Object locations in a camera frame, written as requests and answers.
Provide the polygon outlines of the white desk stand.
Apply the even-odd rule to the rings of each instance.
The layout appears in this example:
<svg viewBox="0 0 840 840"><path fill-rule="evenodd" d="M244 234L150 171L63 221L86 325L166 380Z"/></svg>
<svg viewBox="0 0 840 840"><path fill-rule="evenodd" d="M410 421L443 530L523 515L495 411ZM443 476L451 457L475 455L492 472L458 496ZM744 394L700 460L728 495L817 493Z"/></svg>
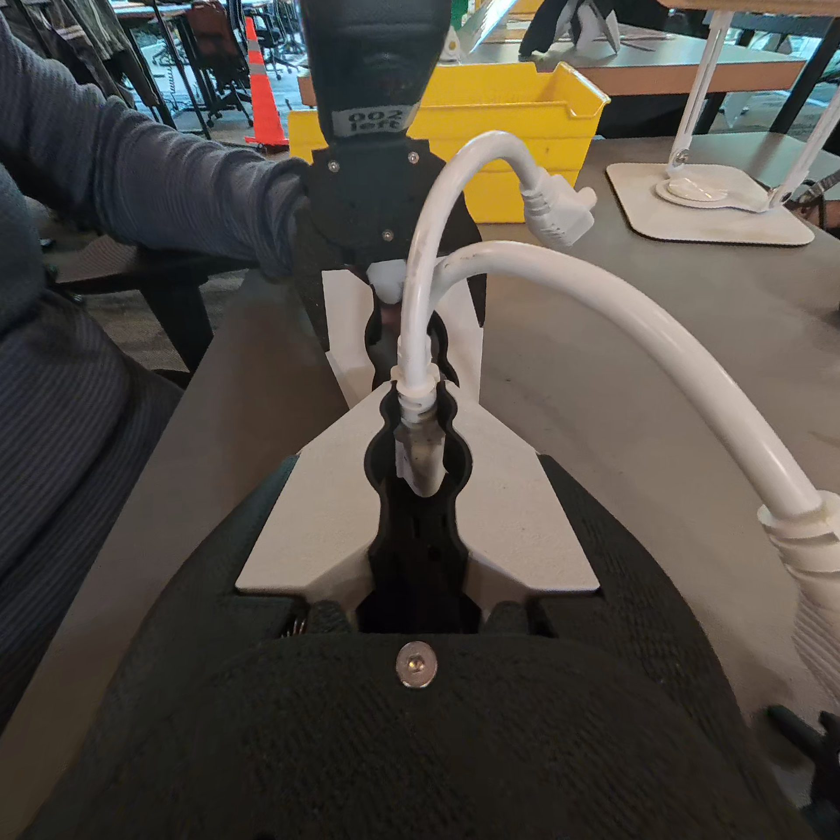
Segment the white desk stand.
<svg viewBox="0 0 840 840"><path fill-rule="evenodd" d="M690 144L726 34L736 13L818 14L838 18L839 2L684 2L712 12L710 32L668 160L662 164L613 163L605 168L630 227L664 242L794 247L814 239L784 204L800 187L825 141L838 125L839 93L833 95L809 140L772 190L738 168L689 163Z"/></svg>

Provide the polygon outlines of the person's dark ribbed sweater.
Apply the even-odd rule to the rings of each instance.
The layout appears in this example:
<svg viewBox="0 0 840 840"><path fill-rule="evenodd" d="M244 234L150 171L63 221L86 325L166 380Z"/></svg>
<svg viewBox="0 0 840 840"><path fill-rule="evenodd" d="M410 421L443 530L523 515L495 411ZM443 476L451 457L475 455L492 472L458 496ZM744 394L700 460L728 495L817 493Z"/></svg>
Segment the person's dark ribbed sweater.
<svg viewBox="0 0 840 840"><path fill-rule="evenodd" d="M1 728L181 397L48 289L2 169Z"/></svg>

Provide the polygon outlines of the small white plastic piece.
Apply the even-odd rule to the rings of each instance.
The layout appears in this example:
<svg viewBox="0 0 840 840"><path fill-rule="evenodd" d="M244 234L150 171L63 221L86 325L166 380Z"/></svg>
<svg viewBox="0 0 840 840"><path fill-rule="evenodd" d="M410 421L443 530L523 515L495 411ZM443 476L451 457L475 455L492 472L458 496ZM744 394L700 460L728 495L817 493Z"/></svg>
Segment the small white plastic piece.
<svg viewBox="0 0 840 840"><path fill-rule="evenodd" d="M365 270L367 282L375 296L381 303L391 307L403 299L406 273L405 259L375 261Z"/></svg>

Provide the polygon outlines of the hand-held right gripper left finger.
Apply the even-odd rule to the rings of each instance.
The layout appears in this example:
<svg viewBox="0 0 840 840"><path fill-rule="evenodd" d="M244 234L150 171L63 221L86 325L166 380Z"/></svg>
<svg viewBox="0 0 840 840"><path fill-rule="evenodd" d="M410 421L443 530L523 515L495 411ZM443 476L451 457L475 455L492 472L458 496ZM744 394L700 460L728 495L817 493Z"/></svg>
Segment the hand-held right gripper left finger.
<svg viewBox="0 0 840 840"><path fill-rule="evenodd" d="M369 550L396 476L392 385L380 385L298 453L238 574L244 595L340 604L352 624L375 588Z"/></svg>

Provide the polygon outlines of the hanging dark jacket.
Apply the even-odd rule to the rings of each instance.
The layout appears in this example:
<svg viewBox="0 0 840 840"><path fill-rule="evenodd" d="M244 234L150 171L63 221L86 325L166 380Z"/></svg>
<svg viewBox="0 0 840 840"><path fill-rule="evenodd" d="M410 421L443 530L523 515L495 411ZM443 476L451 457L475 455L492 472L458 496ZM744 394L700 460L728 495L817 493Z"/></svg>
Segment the hanging dark jacket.
<svg viewBox="0 0 840 840"><path fill-rule="evenodd" d="M129 37L108 2L6 1L13 35L37 55L58 61L81 85L96 86L130 108L161 105Z"/></svg>

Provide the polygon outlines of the yellow plastic bin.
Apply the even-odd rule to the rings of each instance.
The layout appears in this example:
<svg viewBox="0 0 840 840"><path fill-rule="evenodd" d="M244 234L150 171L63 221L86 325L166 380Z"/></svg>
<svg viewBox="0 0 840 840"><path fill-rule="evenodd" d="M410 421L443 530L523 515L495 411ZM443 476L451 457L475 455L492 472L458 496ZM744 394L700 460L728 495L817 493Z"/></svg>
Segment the yellow plastic bin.
<svg viewBox="0 0 840 840"><path fill-rule="evenodd" d="M574 184L609 98L574 68L560 63L541 72L532 63L438 66L407 131L428 140L449 161L469 140L491 130L519 137L551 175ZM312 162L327 146L317 112L289 114L290 154ZM523 224L518 178L508 164L488 164L465 188L470 215L479 225Z"/></svg>

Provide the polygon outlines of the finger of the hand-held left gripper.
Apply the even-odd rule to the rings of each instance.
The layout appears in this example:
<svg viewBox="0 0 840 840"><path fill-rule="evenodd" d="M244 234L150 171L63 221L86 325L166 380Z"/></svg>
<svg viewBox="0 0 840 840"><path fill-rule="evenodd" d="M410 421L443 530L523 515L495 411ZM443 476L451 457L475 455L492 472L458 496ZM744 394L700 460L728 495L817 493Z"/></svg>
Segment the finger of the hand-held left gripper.
<svg viewBox="0 0 840 840"><path fill-rule="evenodd" d="M329 338L325 354L348 408L353 408L391 380L396 335L386 325L381 340L372 341L381 302L375 289L349 269L323 271L322 288Z"/></svg>
<svg viewBox="0 0 840 840"><path fill-rule="evenodd" d="M466 280L449 288L436 304L427 331L441 377L455 383L469 399L480 399L484 330Z"/></svg>

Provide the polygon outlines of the white angled power plug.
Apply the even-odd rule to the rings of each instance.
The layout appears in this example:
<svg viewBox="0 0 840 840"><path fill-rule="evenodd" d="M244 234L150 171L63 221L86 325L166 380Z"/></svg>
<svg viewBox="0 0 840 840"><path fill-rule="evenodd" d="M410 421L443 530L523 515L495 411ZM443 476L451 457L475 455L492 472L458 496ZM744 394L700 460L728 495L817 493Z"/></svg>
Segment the white angled power plug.
<svg viewBox="0 0 840 840"><path fill-rule="evenodd" d="M571 247L594 225L595 191L575 191L562 175L541 171L534 185L519 185L524 223L545 248L561 251Z"/></svg>

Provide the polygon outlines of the black object on table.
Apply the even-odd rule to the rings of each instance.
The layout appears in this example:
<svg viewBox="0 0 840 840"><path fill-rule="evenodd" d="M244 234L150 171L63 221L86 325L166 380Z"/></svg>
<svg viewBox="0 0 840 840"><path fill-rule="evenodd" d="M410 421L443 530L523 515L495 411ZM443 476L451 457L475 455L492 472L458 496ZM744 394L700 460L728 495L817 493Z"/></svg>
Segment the black object on table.
<svg viewBox="0 0 840 840"><path fill-rule="evenodd" d="M605 42L616 54L621 48L621 32L614 1L544 1L523 36L518 57L527 60L545 54L561 37L568 35L572 45L588 49Z"/></svg>

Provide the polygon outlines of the brown office chair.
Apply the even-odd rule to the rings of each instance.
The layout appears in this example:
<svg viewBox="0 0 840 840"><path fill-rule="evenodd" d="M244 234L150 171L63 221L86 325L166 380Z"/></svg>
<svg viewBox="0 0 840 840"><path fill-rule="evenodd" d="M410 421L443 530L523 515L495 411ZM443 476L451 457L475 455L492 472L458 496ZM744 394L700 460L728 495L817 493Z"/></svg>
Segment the brown office chair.
<svg viewBox="0 0 840 840"><path fill-rule="evenodd" d="M252 128L245 106L251 103L249 69L226 8L215 1L192 2L185 17L192 32L191 62L209 118L221 119L223 111L235 109Z"/></svg>

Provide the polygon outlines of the black clamp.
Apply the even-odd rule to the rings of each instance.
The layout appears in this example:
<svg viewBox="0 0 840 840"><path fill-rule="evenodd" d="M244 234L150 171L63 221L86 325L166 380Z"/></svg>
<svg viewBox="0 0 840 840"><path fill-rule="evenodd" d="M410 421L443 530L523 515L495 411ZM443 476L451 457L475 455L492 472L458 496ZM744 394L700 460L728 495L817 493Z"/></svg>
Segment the black clamp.
<svg viewBox="0 0 840 840"><path fill-rule="evenodd" d="M766 715L775 730L814 764L811 804L839 811L839 717L821 711L822 733L784 706L770 706Z"/></svg>

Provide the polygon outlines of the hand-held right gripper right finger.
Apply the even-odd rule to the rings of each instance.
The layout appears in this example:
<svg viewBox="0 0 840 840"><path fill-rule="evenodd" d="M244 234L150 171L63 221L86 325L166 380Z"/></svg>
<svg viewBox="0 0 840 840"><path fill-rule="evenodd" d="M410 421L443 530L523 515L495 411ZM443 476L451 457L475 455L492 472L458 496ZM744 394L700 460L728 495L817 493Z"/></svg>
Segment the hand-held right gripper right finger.
<svg viewBox="0 0 840 840"><path fill-rule="evenodd" d="M538 452L455 384L437 385L437 488L466 550L461 591L486 620L501 603L600 587Z"/></svg>

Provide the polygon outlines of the person's left forearm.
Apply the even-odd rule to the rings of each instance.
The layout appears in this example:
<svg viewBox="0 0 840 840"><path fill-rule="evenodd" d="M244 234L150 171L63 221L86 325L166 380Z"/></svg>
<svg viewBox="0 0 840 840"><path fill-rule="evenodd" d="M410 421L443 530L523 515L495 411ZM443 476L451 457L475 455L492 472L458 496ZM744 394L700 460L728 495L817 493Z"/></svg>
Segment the person's left forearm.
<svg viewBox="0 0 840 840"><path fill-rule="evenodd" d="M151 249L242 259L291 272L302 161L270 162L146 118L1 31L2 250L37 256L25 195Z"/></svg>

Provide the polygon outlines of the orange traffic cone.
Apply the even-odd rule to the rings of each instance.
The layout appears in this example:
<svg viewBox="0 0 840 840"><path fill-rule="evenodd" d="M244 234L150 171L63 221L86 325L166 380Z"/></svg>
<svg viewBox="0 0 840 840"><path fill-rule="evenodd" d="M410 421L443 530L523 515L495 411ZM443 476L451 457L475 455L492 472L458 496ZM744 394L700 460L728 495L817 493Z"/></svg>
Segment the orange traffic cone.
<svg viewBox="0 0 840 840"><path fill-rule="evenodd" d="M251 17L245 18L245 33L253 120L252 134L245 137L245 142L270 152L288 151L290 144L282 128L256 26Z"/></svg>

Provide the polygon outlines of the wood-edged grey table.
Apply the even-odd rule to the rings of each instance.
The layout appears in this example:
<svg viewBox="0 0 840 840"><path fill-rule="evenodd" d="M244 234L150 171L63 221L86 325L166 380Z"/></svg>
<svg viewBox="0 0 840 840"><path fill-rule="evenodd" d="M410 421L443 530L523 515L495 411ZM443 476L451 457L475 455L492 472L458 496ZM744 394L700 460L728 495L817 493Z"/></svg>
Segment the wood-edged grey table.
<svg viewBox="0 0 840 840"><path fill-rule="evenodd" d="M706 44L700 38L632 29L613 54L603 41L578 50L568 39L545 54L518 57L519 44L484 44L438 65L420 108L495 107L574 100L566 88L598 89L611 100L687 96Z"/></svg>

